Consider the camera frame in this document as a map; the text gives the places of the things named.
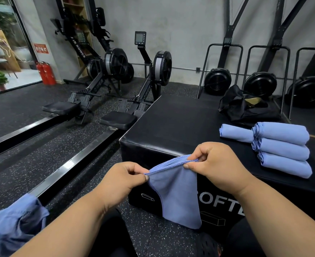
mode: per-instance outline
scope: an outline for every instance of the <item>rowing machine seat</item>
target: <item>rowing machine seat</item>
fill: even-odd
[[[57,115],[68,115],[74,114],[75,116],[80,114],[79,104],[67,102],[67,101],[58,101],[42,107],[44,112],[57,114]]]
[[[100,119],[100,123],[120,130],[129,130],[137,121],[137,116],[112,111]]]

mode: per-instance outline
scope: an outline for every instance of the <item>speckled floor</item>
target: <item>speckled floor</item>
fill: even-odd
[[[136,78],[132,83],[123,85],[124,94],[136,94],[142,81]],[[1,94],[0,136],[45,117],[47,114],[40,107],[65,100],[72,89],[78,87],[36,84]],[[195,97],[197,89],[197,86],[169,83],[162,93]],[[72,121],[63,123],[1,155],[0,209],[31,190],[102,134],[107,128],[99,124],[99,119],[116,110],[117,106],[115,98],[95,98],[92,101],[95,116],[88,125],[79,126]],[[314,138],[308,146],[315,157]],[[117,162],[121,162],[121,155],[119,143],[115,141],[47,206],[51,213],[49,221],[91,191]],[[194,231],[133,208],[127,201],[119,208],[139,256],[195,256],[198,234]]]

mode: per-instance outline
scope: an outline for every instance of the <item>blue towel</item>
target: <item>blue towel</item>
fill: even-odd
[[[312,175],[312,168],[307,161],[292,160],[263,151],[259,152],[258,158],[263,167],[273,168],[302,178],[309,178]]]
[[[12,255],[38,234],[45,227],[48,215],[48,210],[30,194],[0,210],[0,256]]]
[[[309,149],[305,145],[296,145],[267,138],[256,138],[252,146],[254,151],[264,151],[293,160],[305,161],[309,158]]]
[[[253,132],[257,138],[280,140],[297,145],[305,145],[309,140],[309,133],[302,125],[260,122],[253,127]]]
[[[162,216],[191,229],[199,229],[201,218],[197,195],[197,174],[185,169],[189,155],[181,156],[150,170],[149,185],[160,196]]]
[[[228,124],[222,124],[219,129],[220,137],[234,139],[239,142],[252,143],[254,140],[254,133],[252,130],[244,129]]]

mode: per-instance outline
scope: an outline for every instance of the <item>fire extinguisher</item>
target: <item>fire extinguisher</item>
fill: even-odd
[[[55,85],[57,81],[55,80],[54,73],[50,65],[43,61],[43,70],[46,73],[46,76],[48,78],[48,84],[49,85]]]
[[[40,76],[42,78],[42,82],[45,84],[45,85],[49,85],[48,83],[48,78],[46,76],[46,73],[44,72],[44,69],[43,69],[43,64],[40,63],[40,62],[36,62],[36,68],[37,70],[39,71],[40,73]]]

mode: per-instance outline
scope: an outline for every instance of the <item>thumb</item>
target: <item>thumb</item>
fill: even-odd
[[[191,161],[183,165],[184,168],[190,169],[196,173],[202,174],[205,162]]]
[[[149,179],[147,175],[144,174],[136,174],[136,175],[131,175],[131,188],[137,187],[139,185],[142,185],[143,183],[146,183]]]

